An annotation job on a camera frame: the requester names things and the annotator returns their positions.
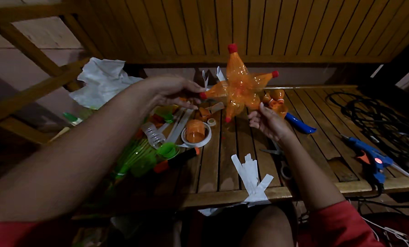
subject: leg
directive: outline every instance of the leg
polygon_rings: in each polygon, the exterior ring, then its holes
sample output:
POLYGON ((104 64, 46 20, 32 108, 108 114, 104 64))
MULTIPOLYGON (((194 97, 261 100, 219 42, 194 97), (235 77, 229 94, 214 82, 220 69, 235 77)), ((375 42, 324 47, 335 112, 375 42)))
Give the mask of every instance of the leg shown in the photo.
POLYGON ((285 213, 277 206, 261 210, 241 240, 241 246, 294 247, 290 222, 285 213))

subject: glue gun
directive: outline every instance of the glue gun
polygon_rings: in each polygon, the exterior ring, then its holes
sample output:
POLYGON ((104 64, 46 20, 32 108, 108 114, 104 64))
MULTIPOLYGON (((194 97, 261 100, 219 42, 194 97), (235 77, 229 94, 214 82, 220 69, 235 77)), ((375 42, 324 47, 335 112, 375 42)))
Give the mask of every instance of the glue gun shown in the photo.
POLYGON ((362 156, 358 156, 357 158, 361 159, 366 164, 371 165, 372 167, 370 169, 375 180, 378 183, 383 184, 386 180, 386 177, 383 174, 383 168, 393 165, 394 161, 388 156, 382 155, 382 152, 380 150, 369 146, 359 139, 356 139, 354 137, 347 137, 345 135, 342 135, 342 137, 346 140, 347 143, 352 145, 352 147, 354 147, 356 150, 360 150, 363 153, 362 156))

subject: blue handle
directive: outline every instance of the blue handle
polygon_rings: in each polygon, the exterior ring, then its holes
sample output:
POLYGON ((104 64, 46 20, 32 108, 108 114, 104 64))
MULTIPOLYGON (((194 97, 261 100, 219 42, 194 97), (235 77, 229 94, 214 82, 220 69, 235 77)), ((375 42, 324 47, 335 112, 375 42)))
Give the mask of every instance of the blue handle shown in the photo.
POLYGON ((312 134, 317 130, 316 128, 306 125, 303 121, 295 118, 295 116, 291 115, 290 113, 287 113, 287 115, 285 115, 285 119, 289 121, 293 126, 295 126, 298 131, 304 134, 312 134))

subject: red shirt sleeve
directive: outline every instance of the red shirt sleeve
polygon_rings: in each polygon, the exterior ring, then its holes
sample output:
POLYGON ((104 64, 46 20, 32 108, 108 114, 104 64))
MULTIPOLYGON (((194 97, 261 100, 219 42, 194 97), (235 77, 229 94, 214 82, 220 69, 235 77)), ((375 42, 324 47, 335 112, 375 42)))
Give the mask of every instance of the red shirt sleeve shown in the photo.
POLYGON ((312 212, 309 223, 314 240, 328 247, 383 247, 357 210, 343 201, 312 212))
POLYGON ((37 222, 0 222, 0 247, 15 246, 37 222))
POLYGON ((46 222, 0 222, 0 247, 70 246, 78 228, 65 216, 46 222))

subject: knee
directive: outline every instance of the knee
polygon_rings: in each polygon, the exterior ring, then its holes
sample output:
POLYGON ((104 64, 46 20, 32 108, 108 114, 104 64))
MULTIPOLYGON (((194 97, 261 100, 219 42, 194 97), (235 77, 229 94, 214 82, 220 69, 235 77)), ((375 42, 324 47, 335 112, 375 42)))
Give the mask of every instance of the knee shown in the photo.
POLYGON ((267 206, 262 209, 257 217, 258 220, 263 222, 273 222, 279 223, 283 221, 288 221, 287 216, 285 215, 284 211, 278 208, 277 206, 267 206))

